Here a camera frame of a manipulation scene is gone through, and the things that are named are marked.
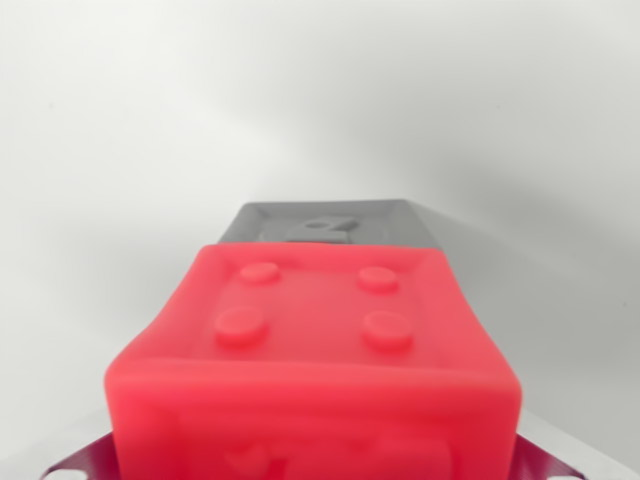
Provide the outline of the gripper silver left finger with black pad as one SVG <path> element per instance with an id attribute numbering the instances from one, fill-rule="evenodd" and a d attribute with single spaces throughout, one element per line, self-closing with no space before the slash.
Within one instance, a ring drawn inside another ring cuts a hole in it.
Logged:
<path id="1" fill-rule="evenodd" d="M 106 434 L 49 467 L 43 480 L 116 480 L 116 451 Z"/>

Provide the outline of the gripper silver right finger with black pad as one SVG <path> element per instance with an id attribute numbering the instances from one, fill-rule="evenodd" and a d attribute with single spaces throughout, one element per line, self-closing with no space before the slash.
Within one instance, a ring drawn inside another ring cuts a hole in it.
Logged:
<path id="1" fill-rule="evenodd" d="M 584 475 L 521 435 L 516 438 L 509 480 L 583 479 Z"/>

